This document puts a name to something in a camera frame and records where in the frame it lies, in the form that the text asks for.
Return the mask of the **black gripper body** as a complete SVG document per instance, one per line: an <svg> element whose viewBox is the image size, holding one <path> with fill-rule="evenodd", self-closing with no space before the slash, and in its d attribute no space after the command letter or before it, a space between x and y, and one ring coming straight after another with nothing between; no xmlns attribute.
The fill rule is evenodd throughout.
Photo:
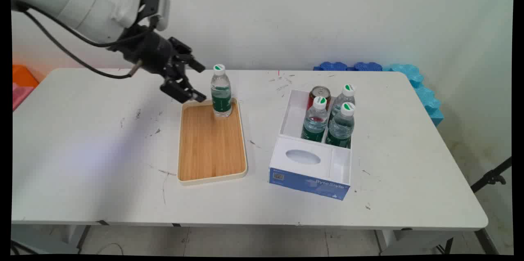
<svg viewBox="0 0 524 261"><path fill-rule="evenodd" d="M120 41L138 36L126 43L111 45L111 52L120 52L126 61L131 63L142 62L141 68L152 73L161 75L163 78L178 78L174 69L173 59L176 54L183 54L183 43L174 37L165 39L155 31L150 31L145 25L135 24L124 30Z"/></svg>

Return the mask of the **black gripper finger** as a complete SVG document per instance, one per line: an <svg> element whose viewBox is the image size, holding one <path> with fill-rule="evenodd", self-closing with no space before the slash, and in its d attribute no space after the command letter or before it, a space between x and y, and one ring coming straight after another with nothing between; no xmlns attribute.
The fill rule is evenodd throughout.
<svg viewBox="0 0 524 261"><path fill-rule="evenodd" d="M207 99L206 95L191 85L185 72L167 72L164 74L160 90L179 103L204 102Z"/></svg>
<svg viewBox="0 0 524 261"><path fill-rule="evenodd" d="M191 67L198 73L202 73L206 69L204 65L202 65L202 63L198 62L195 59L195 57L192 54L192 49L188 45L176 39L175 37L170 37L168 41L172 45L172 58L175 62L183 62L184 64L189 65L189 67Z"/></svg>

